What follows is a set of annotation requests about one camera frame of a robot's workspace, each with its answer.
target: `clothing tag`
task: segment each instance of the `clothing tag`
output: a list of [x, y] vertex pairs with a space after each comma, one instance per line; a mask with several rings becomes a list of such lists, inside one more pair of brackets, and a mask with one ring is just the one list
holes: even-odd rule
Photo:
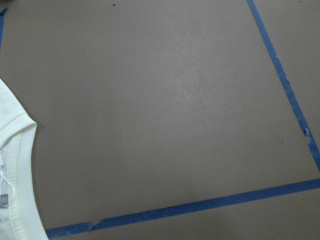
[[9, 203], [8, 194], [0, 195], [0, 208], [5, 208], [6, 206], [8, 206], [8, 203]]

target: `fabric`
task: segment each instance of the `fabric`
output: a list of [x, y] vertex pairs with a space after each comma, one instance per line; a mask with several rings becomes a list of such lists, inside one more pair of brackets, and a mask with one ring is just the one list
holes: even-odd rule
[[1, 194], [8, 206], [0, 208], [0, 240], [47, 240], [35, 202], [31, 153], [37, 124], [0, 79]]

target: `tape line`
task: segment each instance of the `tape line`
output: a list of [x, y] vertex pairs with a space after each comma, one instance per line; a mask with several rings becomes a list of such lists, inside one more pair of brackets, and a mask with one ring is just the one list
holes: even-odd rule
[[313, 159], [318, 167], [318, 170], [320, 171], [320, 152], [319, 148], [316, 144], [316, 141], [314, 140], [314, 137], [312, 135], [312, 132], [309, 128], [309, 125], [307, 123], [307, 120], [299, 106], [299, 103], [297, 101], [297, 98], [295, 96], [294, 91], [291, 88], [290, 83], [287, 80], [285, 70], [283, 69], [281, 62], [279, 58], [277, 57], [276, 50], [270, 40], [270, 37], [268, 35], [268, 32], [265, 28], [265, 25], [260, 17], [260, 14], [257, 10], [257, 7], [255, 5], [255, 2], [253, 0], [247, 0], [247, 3], [250, 7], [250, 10], [252, 12], [252, 15], [254, 17], [254, 20], [256, 22], [256, 25], [260, 31], [260, 34], [262, 36], [262, 39], [264, 41], [264, 44], [266, 46], [266, 49], [270, 55], [270, 58], [273, 62], [274, 68], [278, 74], [278, 77], [282, 83], [282, 86], [284, 88], [284, 91], [286, 93], [286, 96], [290, 102], [291, 108], [295, 114], [296, 119], [298, 120], [298, 123], [300, 125], [300, 128], [305, 136], [309, 138], [308, 146], [311, 151], [311, 154], [313, 156]]
[[92, 225], [90, 222], [80, 223], [70, 226], [52, 228], [46, 230], [50, 239], [60, 238], [72, 234], [79, 234], [128, 224], [140, 223], [150, 220], [162, 219], [176, 215], [189, 214], [203, 210], [215, 209], [229, 205], [262, 200], [287, 194], [298, 193], [307, 190], [320, 188], [320, 179], [308, 180], [282, 186], [270, 187], [261, 190], [249, 191], [229, 196], [223, 196], [203, 201], [196, 201], [187, 204], [169, 206], [165, 208], [143, 211], [123, 216], [111, 217], [101, 220], [98, 224]]
[[5, 24], [4, 14], [6, 11], [7, 11], [6, 7], [0, 10], [0, 50], [1, 50], [1, 43], [2, 43], [2, 34], [4, 32], [4, 24]]

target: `blue tape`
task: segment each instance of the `blue tape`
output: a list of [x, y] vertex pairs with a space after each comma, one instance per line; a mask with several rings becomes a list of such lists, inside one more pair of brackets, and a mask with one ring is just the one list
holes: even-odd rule
[[60, 238], [63, 236], [90, 232], [93, 226], [94, 225], [91, 222], [84, 222], [84, 223], [79, 223], [74, 225], [48, 229], [45, 232], [48, 238], [54, 239], [54, 238]]
[[308, 142], [308, 146], [309, 146], [309, 149], [311, 151], [311, 154], [313, 156], [313, 159], [320, 171], [320, 152], [319, 152], [319, 148], [316, 144], [316, 141], [314, 140], [314, 137], [312, 135], [312, 132], [308, 126], [308, 123], [307, 123], [307, 120], [299, 106], [299, 103], [297, 101], [297, 98], [295, 96], [295, 93], [294, 91], [292, 90], [291, 88], [291, 85], [290, 83], [288, 82], [287, 80], [287, 77], [286, 77], [286, 73], [285, 73], [285, 70], [283, 69], [282, 65], [281, 65], [281, 62], [279, 60], [279, 58], [277, 57], [277, 53], [276, 53], [276, 50], [270, 40], [270, 37], [268, 35], [268, 32], [265, 28], [265, 25], [260, 17], [260, 14], [257, 10], [257, 7], [254, 3], [253, 0], [247, 0], [247, 3], [250, 7], [250, 10], [252, 12], [252, 15], [254, 17], [254, 20], [256, 22], [256, 25], [260, 31], [260, 34], [262, 36], [262, 39], [264, 41], [264, 44], [266, 46], [266, 49], [270, 55], [270, 58], [273, 62], [273, 65], [274, 65], [274, 68], [278, 74], [278, 77], [282, 83], [282, 86], [284, 88], [284, 91], [287, 95], [287, 98], [290, 102], [290, 105], [291, 105], [291, 108], [295, 114], [295, 117], [296, 119], [298, 120], [298, 123], [300, 125], [300, 128], [303, 132], [303, 134], [307, 137], [309, 137], [309, 142]]
[[0, 11], [0, 50], [1, 50], [1, 43], [2, 43], [2, 34], [4, 32], [4, 25], [5, 25], [4, 14], [6, 11], [7, 11], [6, 7]]
[[46, 230], [46, 233], [48, 238], [50, 239], [60, 238], [71, 234], [109, 229], [128, 224], [162, 219], [182, 214], [189, 214], [198, 211], [215, 209], [256, 200], [262, 200], [318, 188], [320, 188], [320, 179], [314, 179], [298, 183], [287, 184], [283, 186], [270, 187], [262, 190], [255, 190], [229, 196], [223, 196], [209, 200], [196, 201], [182, 205], [169, 206], [150, 211], [143, 211], [134, 214], [106, 218], [93, 226], [90, 225], [91, 223], [80, 223], [70, 226], [48, 229]]

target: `gray floor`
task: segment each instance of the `gray floor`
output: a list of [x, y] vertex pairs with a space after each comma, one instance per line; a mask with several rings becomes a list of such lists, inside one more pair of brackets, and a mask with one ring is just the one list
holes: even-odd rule
[[[319, 143], [320, 3], [255, 2]], [[46, 229], [319, 178], [245, 0], [7, 5], [0, 77], [38, 123]], [[314, 240], [319, 195], [61, 239]]]

